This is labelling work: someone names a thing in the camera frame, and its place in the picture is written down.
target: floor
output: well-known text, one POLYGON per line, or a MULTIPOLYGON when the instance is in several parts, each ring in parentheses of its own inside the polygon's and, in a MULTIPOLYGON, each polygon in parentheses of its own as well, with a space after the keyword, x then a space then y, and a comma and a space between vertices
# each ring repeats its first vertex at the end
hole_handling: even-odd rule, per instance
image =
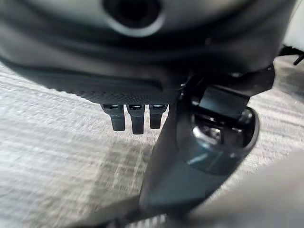
MULTIPOLYGON (((262 121, 259 141, 217 194, 303 151, 304 62, 292 66, 295 59, 276 59, 274 88, 251 99, 262 121)), ((126 118, 126 131, 113 132, 100 106, 0 63, 0 227, 61 227, 138 193, 160 130, 132 135, 126 118)))

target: grey carpet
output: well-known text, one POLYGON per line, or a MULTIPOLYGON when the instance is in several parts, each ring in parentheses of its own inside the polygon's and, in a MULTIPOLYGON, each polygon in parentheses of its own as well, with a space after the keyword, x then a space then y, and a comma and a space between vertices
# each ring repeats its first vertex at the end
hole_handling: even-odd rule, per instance
MULTIPOLYGON (((251 99, 258 144, 217 194, 304 148, 304 63, 275 61, 271 91, 251 99)), ((160 130, 113 132, 100 106, 45 89, 0 64, 0 227, 61 227, 138 193, 160 130)))

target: textured rubber surface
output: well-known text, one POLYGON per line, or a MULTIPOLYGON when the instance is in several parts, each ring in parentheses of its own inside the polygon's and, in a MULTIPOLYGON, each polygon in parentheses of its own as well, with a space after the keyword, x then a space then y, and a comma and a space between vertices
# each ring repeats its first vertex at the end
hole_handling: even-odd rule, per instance
POLYGON ((47 88, 75 94, 98 104, 173 104, 179 90, 164 91, 151 80, 132 80, 21 67, 5 61, 16 73, 47 88))

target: black plastic prong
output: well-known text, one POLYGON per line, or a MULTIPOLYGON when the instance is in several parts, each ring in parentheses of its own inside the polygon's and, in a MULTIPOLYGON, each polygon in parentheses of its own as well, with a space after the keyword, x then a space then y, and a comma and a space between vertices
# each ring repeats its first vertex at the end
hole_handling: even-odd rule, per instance
POLYGON ((127 105, 128 112, 131 116, 133 134, 143 134, 144 108, 145 105, 141 104, 127 105))
POLYGON ((153 104, 149 106, 150 109, 150 128, 160 129, 162 114, 167 110, 167 104, 153 104))
POLYGON ((115 104, 102 104, 103 111, 111 117, 113 130, 121 132, 125 130, 124 106, 115 104))

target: circular opening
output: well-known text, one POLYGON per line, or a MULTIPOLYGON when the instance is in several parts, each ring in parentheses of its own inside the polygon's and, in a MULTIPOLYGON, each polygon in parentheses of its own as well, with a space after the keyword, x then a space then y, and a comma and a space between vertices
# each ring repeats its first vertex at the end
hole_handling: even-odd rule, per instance
POLYGON ((160 13, 157 0, 105 0, 104 9, 117 22, 133 29, 151 25, 160 13))

